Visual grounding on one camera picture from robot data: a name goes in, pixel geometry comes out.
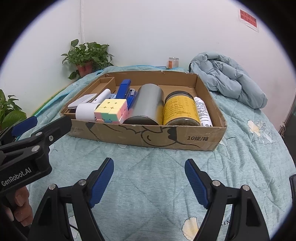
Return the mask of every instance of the white wall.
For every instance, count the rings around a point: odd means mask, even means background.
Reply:
[[[294,70],[277,40],[259,21],[259,33],[238,20],[230,0],[82,0],[85,42],[108,43],[118,66],[165,66],[178,57],[188,69],[198,53],[235,59],[268,97],[263,109],[279,130],[294,100]]]
[[[1,68],[0,88],[16,95],[28,116],[72,82],[60,55],[80,39],[80,31],[80,0],[60,1],[31,23],[11,49]]]

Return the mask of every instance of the gray cylinder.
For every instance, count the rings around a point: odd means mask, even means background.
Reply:
[[[124,124],[162,125],[163,91],[154,84],[145,84],[139,88],[133,106],[129,110]]]

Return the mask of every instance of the pothos plant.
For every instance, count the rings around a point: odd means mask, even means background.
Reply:
[[[23,121],[27,118],[25,112],[22,112],[21,107],[14,103],[18,100],[13,98],[15,95],[8,95],[8,99],[0,89],[0,130],[10,127],[18,121]]]
[[[94,70],[104,69],[108,66],[113,66],[111,64],[112,54],[107,52],[107,44],[98,44],[96,42],[84,43],[77,46],[79,40],[71,41],[71,49],[68,53],[64,53],[61,56],[66,56],[62,61],[62,64],[68,60],[69,62],[75,64],[76,66],[85,66],[87,63],[92,61]],[[80,76],[79,71],[76,70],[70,74],[69,79],[74,79]]]

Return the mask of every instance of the cardboard box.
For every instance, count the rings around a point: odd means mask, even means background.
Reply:
[[[153,83],[164,92],[164,99],[176,90],[189,92],[200,97],[206,104],[214,127],[203,126],[147,126],[128,124],[108,124],[85,122],[75,119],[75,110],[67,108],[68,104],[79,97],[100,94],[106,88],[116,93],[124,79],[131,79],[131,88],[138,90],[142,85]],[[106,73],[81,90],[61,110],[61,115],[72,119],[70,136],[104,142],[159,147],[181,150],[214,150],[222,139],[227,124],[223,114],[212,99],[202,80],[192,73],[173,71],[126,71]]]

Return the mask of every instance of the human hand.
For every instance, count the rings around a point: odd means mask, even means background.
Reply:
[[[15,219],[24,227],[33,222],[33,211],[29,204],[29,191],[26,187],[22,187],[15,192],[15,203],[18,205],[14,212]],[[13,214],[8,207],[5,207],[7,216],[11,221],[14,220]]]

